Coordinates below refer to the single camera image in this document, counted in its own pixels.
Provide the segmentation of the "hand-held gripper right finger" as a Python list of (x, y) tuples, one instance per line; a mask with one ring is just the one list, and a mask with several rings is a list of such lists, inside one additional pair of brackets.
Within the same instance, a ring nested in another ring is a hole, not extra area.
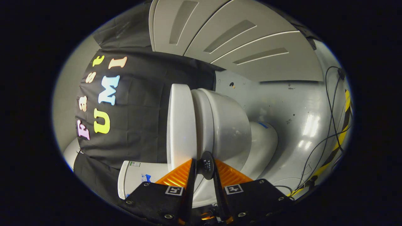
[(226, 225), (251, 225), (294, 203), (266, 179), (250, 179), (220, 160), (215, 164), (216, 210)]

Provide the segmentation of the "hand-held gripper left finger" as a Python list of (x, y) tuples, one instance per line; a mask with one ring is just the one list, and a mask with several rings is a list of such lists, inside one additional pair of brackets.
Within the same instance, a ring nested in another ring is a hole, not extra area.
[(167, 164), (123, 163), (123, 208), (155, 226), (189, 226), (196, 160), (173, 170)]

